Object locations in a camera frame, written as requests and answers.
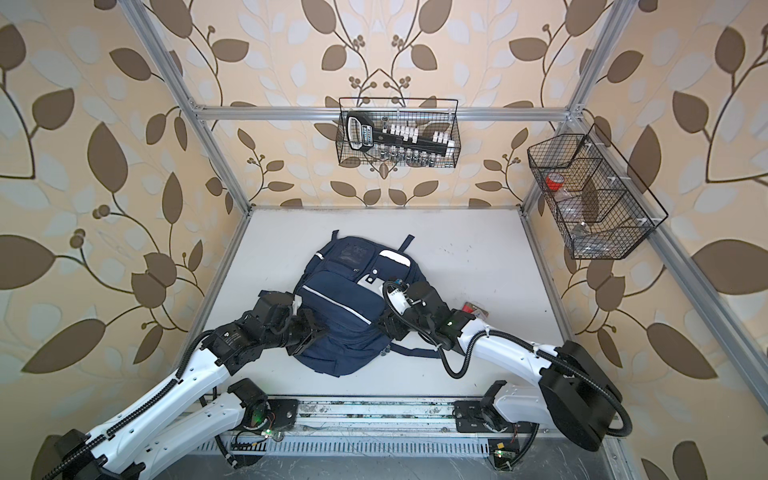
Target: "backpack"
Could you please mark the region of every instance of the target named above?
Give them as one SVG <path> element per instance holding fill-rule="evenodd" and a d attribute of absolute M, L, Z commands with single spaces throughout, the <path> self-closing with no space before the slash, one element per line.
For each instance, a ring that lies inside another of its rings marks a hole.
<path fill-rule="evenodd" d="M 338 238 L 338 233 L 314 254 L 293 291 L 328 330 L 295 358 L 333 376 L 354 373 L 389 351 L 391 339 L 376 325 L 387 310 L 383 282 L 425 280 L 419 265 L 404 253 L 413 235 L 394 250 L 360 237 Z M 402 347 L 393 345 L 392 350 L 408 354 Z"/>

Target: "red object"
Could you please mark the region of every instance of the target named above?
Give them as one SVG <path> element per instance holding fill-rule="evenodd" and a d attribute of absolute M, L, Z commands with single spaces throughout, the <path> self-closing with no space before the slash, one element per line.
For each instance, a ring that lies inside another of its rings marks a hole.
<path fill-rule="evenodd" d="M 556 192 L 560 190 L 560 187 L 563 186 L 565 183 L 565 178 L 560 174 L 549 174 L 547 175 L 547 188 L 550 191 Z"/>

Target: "wire basket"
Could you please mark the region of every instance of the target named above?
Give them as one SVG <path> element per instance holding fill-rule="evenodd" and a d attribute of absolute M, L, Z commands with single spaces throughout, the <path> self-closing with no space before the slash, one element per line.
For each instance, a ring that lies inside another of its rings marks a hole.
<path fill-rule="evenodd" d="M 668 213 L 627 162 L 618 174 L 598 145 L 604 135 L 561 134 L 528 149 L 528 163 L 574 260 L 621 260 Z M 647 211 L 628 182 L 648 192 L 662 215 Z"/>
<path fill-rule="evenodd" d="M 458 100 L 448 98 L 342 97 L 336 131 L 339 165 L 454 168 L 462 149 L 457 108 Z"/>

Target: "wallpaper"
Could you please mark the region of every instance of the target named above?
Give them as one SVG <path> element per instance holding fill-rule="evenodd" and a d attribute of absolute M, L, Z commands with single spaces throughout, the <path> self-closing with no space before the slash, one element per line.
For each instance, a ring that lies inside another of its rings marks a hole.
<path fill-rule="evenodd" d="M 763 478 L 768 416 L 653 248 L 572 260 L 542 212 L 530 218 L 571 329 L 624 396 L 645 478 Z"/>
<path fill-rule="evenodd" d="M 360 159 L 342 167 L 331 122 L 219 121 L 214 133 L 250 202 L 259 207 L 521 204 L 533 181 L 525 150 L 551 134 L 547 122 L 458 125 L 462 150 L 456 168 L 388 167 Z M 218 185 L 211 179 L 210 194 L 219 193 Z"/>
<path fill-rule="evenodd" d="M 0 2 L 4 478 L 167 375 L 240 219 L 113 7 Z"/>
<path fill-rule="evenodd" d="M 768 3 L 641 2 L 586 110 L 768 349 Z"/>
<path fill-rule="evenodd" d="M 198 104 L 564 107 L 607 0 L 147 0 Z"/>

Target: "white zipper stripe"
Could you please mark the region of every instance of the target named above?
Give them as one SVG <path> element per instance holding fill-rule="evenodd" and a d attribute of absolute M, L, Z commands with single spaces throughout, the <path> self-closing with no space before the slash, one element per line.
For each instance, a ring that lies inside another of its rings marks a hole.
<path fill-rule="evenodd" d="M 330 298 L 328 298 L 327 296 L 323 295 L 322 293 L 318 292 L 317 290 L 313 290 L 313 289 L 309 288 L 309 287 L 308 287 L 308 286 L 306 286 L 306 285 L 305 285 L 305 286 L 302 286 L 302 288 L 306 289 L 306 291 L 308 291 L 308 292 L 310 292 L 310 293 L 314 293 L 315 295 L 319 296 L 320 298 L 322 298 L 322 299 L 324 299 L 324 300 L 328 300 L 328 301 L 329 301 L 329 302 L 331 302 L 333 305 L 336 305 L 336 306 L 340 306 L 340 307 L 342 307 L 344 310 L 346 310 L 347 312 L 350 312 L 351 314 L 353 314 L 353 315 L 354 315 L 354 316 L 356 316 L 357 318 L 361 319 L 363 322 L 365 322 L 365 323 L 368 323 L 369 325 L 371 324 L 371 321 L 370 321 L 370 320 L 368 320 L 368 319 L 367 319 L 367 318 L 365 318 L 364 316 L 360 315 L 360 314 L 359 314 L 359 313 L 357 313 L 355 310 L 352 310 L 352 309 L 351 309 L 351 308 L 349 308 L 347 305 L 342 305 L 341 303 L 339 303 L 339 302 L 336 302 L 335 300 L 331 300 L 331 299 L 330 299 Z"/>

